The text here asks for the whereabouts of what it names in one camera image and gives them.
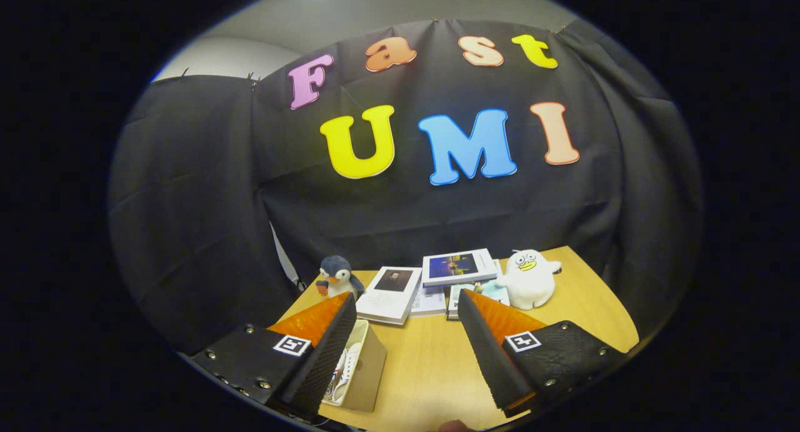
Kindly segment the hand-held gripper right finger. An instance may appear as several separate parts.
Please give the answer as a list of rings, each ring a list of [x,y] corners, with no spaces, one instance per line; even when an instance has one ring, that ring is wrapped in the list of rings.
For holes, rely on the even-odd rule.
[[[628,358],[572,321],[545,324],[474,291],[460,293],[458,317],[492,400],[508,418],[551,409]]]

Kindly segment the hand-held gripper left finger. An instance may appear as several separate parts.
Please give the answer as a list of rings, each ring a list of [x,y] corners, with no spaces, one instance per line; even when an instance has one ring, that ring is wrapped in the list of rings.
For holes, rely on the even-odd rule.
[[[269,327],[238,326],[191,361],[254,403],[312,420],[356,316],[354,295],[341,293]]]

